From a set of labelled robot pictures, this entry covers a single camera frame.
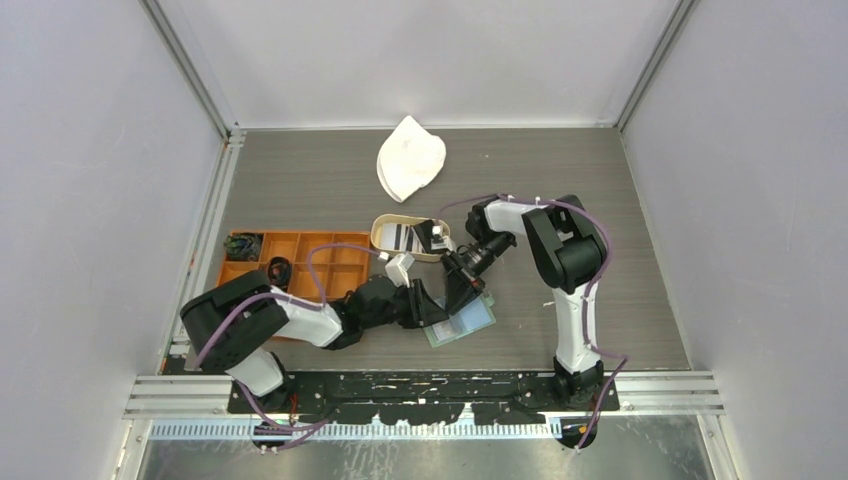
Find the green card holder wallet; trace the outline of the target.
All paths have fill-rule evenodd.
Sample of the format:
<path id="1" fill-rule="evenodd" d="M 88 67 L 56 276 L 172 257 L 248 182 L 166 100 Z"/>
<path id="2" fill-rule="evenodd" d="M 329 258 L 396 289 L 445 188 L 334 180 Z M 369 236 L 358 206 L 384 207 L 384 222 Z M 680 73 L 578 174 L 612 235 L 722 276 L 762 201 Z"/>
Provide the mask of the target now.
<path id="1" fill-rule="evenodd" d="M 423 329 L 432 348 L 438 348 L 457 341 L 481 329 L 496 323 L 492 311 L 494 298 L 484 293 L 448 320 L 436 323 Z"/>

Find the beige oval card tray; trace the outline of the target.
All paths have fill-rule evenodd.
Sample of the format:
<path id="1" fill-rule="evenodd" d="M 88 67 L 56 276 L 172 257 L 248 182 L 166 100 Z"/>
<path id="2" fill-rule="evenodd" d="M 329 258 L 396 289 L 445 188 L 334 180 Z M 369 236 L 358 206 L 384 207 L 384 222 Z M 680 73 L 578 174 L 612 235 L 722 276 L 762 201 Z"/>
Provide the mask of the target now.
<path id="1" fill-rule="evenodd" d="M 381 226 L 385 223 L 397 223 L 397 224 L 400 225 L 398 249 L 397 250 L 382 250 L 382 251 L 387 251 L 389 254 L 392 254 L 392 255 L 400 254 L 402 252 L 408 252 L 417 261 L 421 261 L 421 262 L 425 262 L 425 263 L 438 263 L 440 261 L 441 257 L 444 254 L 446 254 L 447 252 L 445 252 L 444 254 L 441 254 L 441 255 L 432 254 L 432 253 L 431 254 L 421 253 L 420 250 L 419 250 L 419 245 L 418 245 L 417 239 L 415 238 L 414 232 L 412 231 L 413 225 L 418 224 L 418 223 L 420 223 L 424 220 L 427 220 L 427 219 L 431 219 L 431 218 L 413 217 L 413 216 L 398 215 L 398 214 L 383 214 L 383 215 L 377 217 L 372 224 L 372 228 L 371 228 L 371 232 L 370 232 L 371 244 L 376 249 L 382 250 L 378 247 L 378 243 L 379 243 L 378 238 L 379 238 L 379 232 L 380 232 Z M 435 224 L 441 224 L 443 226 L 443 229 L 445 230 L 445 233 L 447 235 L 449 235 L 450 238 L 451 238 L 450 227 L 444 221 L 435 220 L 435 219 L 432 219 L 432 220 L 434 221 Z"/>

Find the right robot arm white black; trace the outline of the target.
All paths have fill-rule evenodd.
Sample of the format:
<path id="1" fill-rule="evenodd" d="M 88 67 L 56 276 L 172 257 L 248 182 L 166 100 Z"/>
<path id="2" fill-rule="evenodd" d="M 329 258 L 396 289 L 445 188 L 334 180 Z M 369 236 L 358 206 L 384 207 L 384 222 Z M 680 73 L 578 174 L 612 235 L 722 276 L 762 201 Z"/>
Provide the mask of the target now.
<path id="1" fill-rule="evenodd" d="M 445 310 L 454 315 L 479 297 L 483 273 L 516 246 L 518 237 L 525 237 L 537 273 L 554 296 L 553 392 L 565 409 L 582 409 L 604 383 L 595 303 L 608 247 L 599 228 L 574 195 L 522 202 L 504 194 L 477 199 L 465 228 L 472 243 L 442 257 Z"/>

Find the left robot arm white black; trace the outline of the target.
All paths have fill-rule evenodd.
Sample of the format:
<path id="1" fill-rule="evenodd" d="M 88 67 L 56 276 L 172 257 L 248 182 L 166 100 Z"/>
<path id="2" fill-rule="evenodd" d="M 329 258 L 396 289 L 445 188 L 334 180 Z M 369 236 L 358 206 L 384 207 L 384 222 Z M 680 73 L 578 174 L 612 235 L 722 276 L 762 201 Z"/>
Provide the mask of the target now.
<path id="1" fill-rule="evenodd" d="M 264 347 L 271 338 L 340 350 L 371 328 L 397 324 L 421 329 L 449 318 L 418 279 L 396 284 L 374 275 L 342 298 L 321 304 L 283 291 L 260 271 L 188 301 L 179 316 L 197 368 L 230 375 L 269 413 L 285 409 L 292 397 L 281 361 Z"/>

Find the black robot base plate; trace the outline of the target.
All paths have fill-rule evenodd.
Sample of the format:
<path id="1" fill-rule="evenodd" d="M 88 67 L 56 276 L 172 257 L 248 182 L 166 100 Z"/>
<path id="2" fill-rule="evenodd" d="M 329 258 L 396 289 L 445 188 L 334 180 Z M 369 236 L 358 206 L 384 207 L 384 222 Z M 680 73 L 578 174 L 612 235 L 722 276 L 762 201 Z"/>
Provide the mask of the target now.
<path id="1" fill-rule="evenodd" d="M 294 413 L 303 422 L 412 426 L 453 424 L 464 409 L 476 425 L 521 425 L 565 412 L 588 418 L 595 406 L 620 407 L 613 389 L 569 397 L 544 371 L 300 371 L 286 375 L 281 393 L 260 406 L 268 414 Z"/>

